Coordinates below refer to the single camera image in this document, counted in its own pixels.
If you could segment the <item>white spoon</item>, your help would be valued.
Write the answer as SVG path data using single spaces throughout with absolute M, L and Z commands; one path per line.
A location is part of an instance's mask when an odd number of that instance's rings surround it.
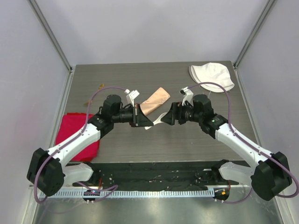
M 166 112 L 162 113 L 155 121 L 153 121 L 153 126 L 162 123 L 161 119 L 166 115 Z M 153 126 L 146 126 L 144 129 L 149 130 Z

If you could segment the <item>gold fork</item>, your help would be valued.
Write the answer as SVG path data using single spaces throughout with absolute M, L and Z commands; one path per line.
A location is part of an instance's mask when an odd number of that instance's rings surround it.
M 98 90 L 104 88 L 104 86 L 105 86 L 104 84 L 101 84 L 101 85 L 99 86 Z M 90 101 L 88 100 L 87 102 L 84 103 L 84 106 L 88 106 L 89 103 L 90 103 Z

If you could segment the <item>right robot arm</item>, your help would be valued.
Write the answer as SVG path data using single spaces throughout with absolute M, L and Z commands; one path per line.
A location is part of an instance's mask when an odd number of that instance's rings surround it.
M 182 92 L 181 102 L 172 103 L 170 110 L 161 118 L 163 123 L 174 125 L 188 121 L 197 123 L 201 130 L 222 142 L 240 157 L 248 166 L 235 165 L 222 160 L 211 172 L 216 184 L 232 180 L 250 186 L 262 199 L 269 201 L 292 184 L 287 157 L 281 152 L 272 153 L 237 131 L 229 121 L 214 113 L 207 95 Z

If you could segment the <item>peach cloth napkin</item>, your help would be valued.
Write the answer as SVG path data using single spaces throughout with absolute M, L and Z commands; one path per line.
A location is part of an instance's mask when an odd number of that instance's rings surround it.
M 170 98 L 170 94 L 162 87 L 158 88 L 147 100 L 140 104 L 144 115 L 149 115 Z

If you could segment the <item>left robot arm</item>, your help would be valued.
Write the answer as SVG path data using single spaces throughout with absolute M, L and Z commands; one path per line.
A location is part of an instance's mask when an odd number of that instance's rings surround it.
M 34 185 L 34 192 L 40 190 L 50 197 L 62 186 L 75 182 L 83 181 L 89 186 L 95 186 L 100 175 L 90 163 L 75 166 L 68 166 L 68 163 L 83 149 L 111 132 L 116 123 L 128 123 L 131 127 L 153 126 L 140 105 L 134 102 L 138 95 L 137 90 L 128 93 L 127 106 L 123 106 L 120 96 L 109 95 L 99 112 L 73 135 L 47 150 L 37 149 L 32 155 L 27 173 L 27 179 Z

